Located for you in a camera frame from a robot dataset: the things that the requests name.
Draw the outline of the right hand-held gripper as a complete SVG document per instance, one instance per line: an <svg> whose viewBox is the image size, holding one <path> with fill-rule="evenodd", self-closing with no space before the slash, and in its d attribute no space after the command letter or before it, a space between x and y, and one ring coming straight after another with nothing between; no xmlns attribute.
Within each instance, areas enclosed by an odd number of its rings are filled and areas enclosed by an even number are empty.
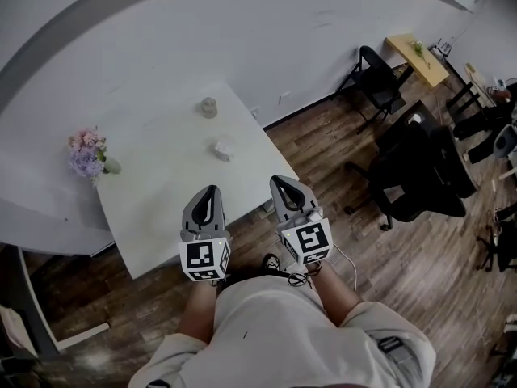
<svg viewBox="0 0 517 388"><path fill-rule="evenodd" d="M284 175L273 175L270 189L279 220L276 233L294 260L312 264L326 259L334 243L329 220L322 207L316 207L313 191Z"/></svg>

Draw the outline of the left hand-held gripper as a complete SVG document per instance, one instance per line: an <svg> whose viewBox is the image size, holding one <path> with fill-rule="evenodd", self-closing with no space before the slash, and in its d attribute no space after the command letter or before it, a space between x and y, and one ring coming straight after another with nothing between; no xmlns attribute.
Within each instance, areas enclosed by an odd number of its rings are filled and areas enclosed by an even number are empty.
<svg viewBox="0 0 517 388"><path fill-rule="evenodd" d="M192 281L222 280L231 254L227 230L192 230L195 226L223 229L225 215L220 189L208 185L183 210L179 255L183 273Z"/></svg>

